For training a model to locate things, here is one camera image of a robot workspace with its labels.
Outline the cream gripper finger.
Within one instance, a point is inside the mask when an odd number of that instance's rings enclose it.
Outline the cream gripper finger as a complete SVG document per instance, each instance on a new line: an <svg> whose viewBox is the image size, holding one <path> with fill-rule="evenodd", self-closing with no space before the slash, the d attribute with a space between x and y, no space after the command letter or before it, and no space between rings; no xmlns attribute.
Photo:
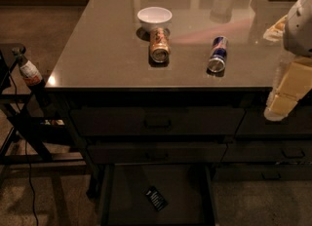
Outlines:
<svg viewBox="0 0 312 226"><path fill-rule="evenodd" d="M269 121L282 121L293 111L296 105L297 102L288 97L270 94L266 102L264 117Z"/></svg>

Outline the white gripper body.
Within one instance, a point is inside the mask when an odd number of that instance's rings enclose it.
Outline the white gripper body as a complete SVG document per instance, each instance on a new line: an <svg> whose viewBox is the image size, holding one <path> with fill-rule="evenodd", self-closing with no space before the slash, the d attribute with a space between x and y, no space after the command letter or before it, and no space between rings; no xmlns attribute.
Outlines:
<svg viewBox="0 0 312 226"><path fill-rule="evenodd" d="M283 75L277 95L302 99L312 89L312 58L296 56Z"/></svg>

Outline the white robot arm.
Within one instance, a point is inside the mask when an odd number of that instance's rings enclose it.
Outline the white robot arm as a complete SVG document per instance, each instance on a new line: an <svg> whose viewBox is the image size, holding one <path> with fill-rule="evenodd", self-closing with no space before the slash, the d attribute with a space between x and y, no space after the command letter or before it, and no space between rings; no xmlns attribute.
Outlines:
<svg viewBox="0 0 312 226"><path fill-rule="evenodd" d="M294 54L291 62L279 66L267 98L264 117L277 122L312 90L312 0L297 0L285 16L264 32L263 38L282 41L284 49Z"/></svg>

